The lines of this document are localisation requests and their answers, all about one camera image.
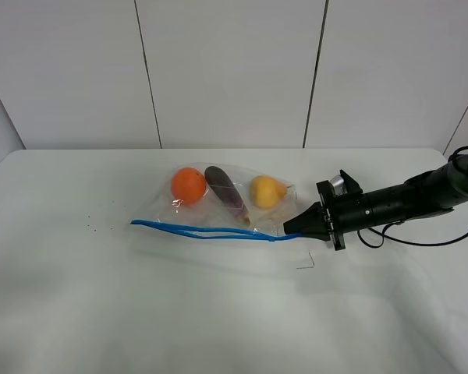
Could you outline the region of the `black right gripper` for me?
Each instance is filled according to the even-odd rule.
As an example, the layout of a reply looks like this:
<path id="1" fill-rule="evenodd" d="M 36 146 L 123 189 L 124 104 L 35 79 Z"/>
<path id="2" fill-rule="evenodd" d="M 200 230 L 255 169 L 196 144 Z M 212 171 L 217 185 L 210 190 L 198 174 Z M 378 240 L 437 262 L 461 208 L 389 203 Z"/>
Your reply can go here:
<path id="1" fill-rule="evenodd" d="M 367 203 L 359 183 L 340 170 L 346 183 L 346 194 L 336 196 L 329 180 L 317 183 L 321 203 L 316 202 L 297 217 L 283 224 L 287 235 L 328 240 L 328 232 L 335 251 L 346 248 L 344 234 L 365 228 Z"/>

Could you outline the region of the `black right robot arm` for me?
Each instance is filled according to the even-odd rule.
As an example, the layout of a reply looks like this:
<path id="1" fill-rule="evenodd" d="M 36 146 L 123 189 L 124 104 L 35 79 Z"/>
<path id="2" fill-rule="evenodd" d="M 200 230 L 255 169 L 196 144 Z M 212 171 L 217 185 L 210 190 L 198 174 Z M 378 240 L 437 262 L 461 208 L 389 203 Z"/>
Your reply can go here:
<path id="1" fill-rule="evenodd" d="M 386 231 L 406 221 L 440 216 L 468 202 L 468 146 L 460 147 L 447 164 L 416 175 L 400 185 L 365 193 L 358 182 L 342 171 L 317 184 L 319 201 L 283 224 L 287 235 L 332 242 L 346 247 L 344 235 L 363 229 Z"/>

